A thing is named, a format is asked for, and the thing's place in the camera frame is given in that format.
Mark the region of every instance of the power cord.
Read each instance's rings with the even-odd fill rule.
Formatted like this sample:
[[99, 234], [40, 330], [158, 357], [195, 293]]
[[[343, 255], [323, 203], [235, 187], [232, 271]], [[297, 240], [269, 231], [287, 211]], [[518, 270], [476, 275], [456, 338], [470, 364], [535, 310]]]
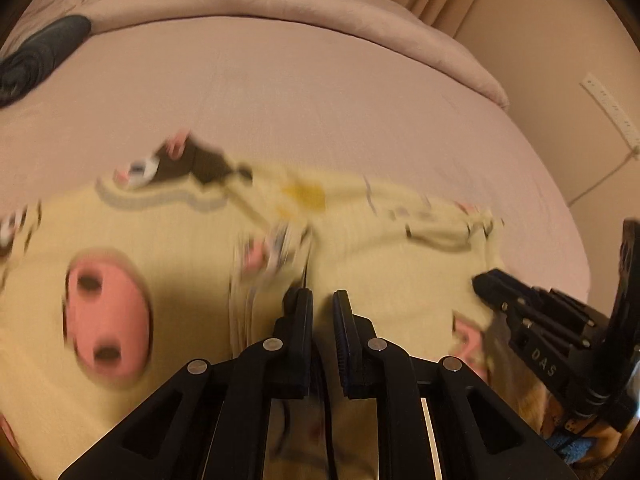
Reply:
[[335, 452], [334, 452], [334, 435], [331, 422], [331, 401], [329, 399], [329, 387], [326, 381], [326, 374], [324, 373], [324, 367], [322, 366], [322, 359], [320, 358], [320, 352], [314, 342], [311, 347], [311, 360], [315, 361], [318, 366], [318, 372], [320, 375], [320, 387], [322, 388], [322, 400], [324, 403], [324, 446], [326, 447], [326, 460], [328, 463], [328, 477], [329, 480], [338, 480], [338, 468], [335, 464]]
[[582, 197], [588, 195], [591, 191], [596, 189], [601, 184], [604, 184], [604, 182], [606, 182], [610, 177], [614, 176], [617, 172], [619, 172], [622, 168], [624, 168], [630, 160], [632, 160], [633, 158], [636, 158], [638, 155], [640, 155], [640, 146], [634, 146], [633, 149], [627, 154], [625, 159], [622, 162], [620, 162], [620, 164], [618, 164], [613, 170], [609, 171], [609, 173], [607, 173], [599, 181], [593, 184], [593, 186], [589, 187], [588, 189], [580, 193], [580, 195], [578, 195], [574, 199], [569, 200], [569, 202], [567, 202], [567, 205], [571, 207], [576, 202], [578, 202], [578, 200], [580, 200]]

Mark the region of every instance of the pink ear print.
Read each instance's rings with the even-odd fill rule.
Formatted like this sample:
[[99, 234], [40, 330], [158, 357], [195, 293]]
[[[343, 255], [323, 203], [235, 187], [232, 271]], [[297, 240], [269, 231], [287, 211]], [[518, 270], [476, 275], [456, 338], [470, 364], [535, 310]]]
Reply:
[[129, 171], [116, 170], [113, 172], [113, 181], [120, 187], [125, 187], [129, 183]]
[[463, 211], [468, 215], [478, 210], [478, 208], [476, 206], [471, 205], [471, 204], [463, 204], [463, 203], [460, 203], [460, 202], [454, 202], [454, 203], [456, 204], [458, 209], [460, 209], [460, 211]]
[[171, 160], [180, 160], [184, 153], [184, 145], [190, 133], [188, 129], [182, 128], [171, 139], [167, 140], [166, 152]]
[[476, 356], [482, 354], [482, 333], [471, 323], [454, 317], [453, 332], [463, 341], [462, 346], [453, 355], [466, 363], [483, 381], [487, 380], [487, 370], [482, 361], [476, 362]]
[[2, 413], [0, 413], [0, 431], [4, 433], [4, 436], [9, 441], [11, 447], [18, 451], [18, 442], [15, 439], [14, 432]]
[[256, 272], [260, 270], [268, 259], [269, 248], [263, 241], [251, 240], [245, 247], [242, 261], [242, 272]]

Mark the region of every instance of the power strip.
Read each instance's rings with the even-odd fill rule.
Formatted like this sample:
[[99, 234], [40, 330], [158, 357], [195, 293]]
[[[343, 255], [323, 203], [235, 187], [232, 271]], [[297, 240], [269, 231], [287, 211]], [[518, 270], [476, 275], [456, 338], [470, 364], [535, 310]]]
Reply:
[[638, 158], [638, 153], [640, 153], [640, 132], [613, 95], [604, 88], [604, 85], [592, 73], [588, 73], [580, 84], [591, 94], [604, 110], [604, 113], [615, 124], [623, 139], [629, 145], [629, 149], [634, 152], [635, 158]]

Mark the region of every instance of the metal rivet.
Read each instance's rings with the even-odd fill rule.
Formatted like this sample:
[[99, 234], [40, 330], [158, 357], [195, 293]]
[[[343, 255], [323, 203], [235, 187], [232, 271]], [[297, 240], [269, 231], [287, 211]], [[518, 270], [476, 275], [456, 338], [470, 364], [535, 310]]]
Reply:
[[209, 365], [207, 364], [206, 361], [203, 361], [202, 359], [196, 359], [195, 361], [191, 361], [187, 365], [187, 371], [191, 375], [200, 375], [206, 372], [208, 367]]
[[271, 337], [270, 339], [267, 339], [267, 341], [262, 343], [262, 346], [269, 352], [275, 352], [276, 350], [280, 350], [282, 348], [282, 341], [280, 341], [280, 339], [278, 339], [277, 337]]
[[460, 359], [455, 357], [445, 357], [442, 365], [449, 370], [449, 372], [458, 372], [462, 370], [462, 363], [460, 362]]
[[376, 350], [380, 352], [386, 348], [386, 341], [384, 339], [380, 339], [379, 337], [374, 337], [367, 341], [367, 346], [372, 350]]

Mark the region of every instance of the wall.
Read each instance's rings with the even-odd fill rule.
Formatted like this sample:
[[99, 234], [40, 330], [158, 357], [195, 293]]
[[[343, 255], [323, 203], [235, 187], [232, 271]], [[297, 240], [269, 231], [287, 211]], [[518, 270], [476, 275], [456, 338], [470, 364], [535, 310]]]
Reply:
[[[606, 0], [475, 0], [456, 39], [511, 99], [510, 115], [567, 201], [597, 182], [628, 147], [580, 86], [593, 73], [640, 127], [640, 52]], [[623, 218], [640, 218], [632, 160], [571, 210], [590, 261], [590, 303], [610, 312]]]

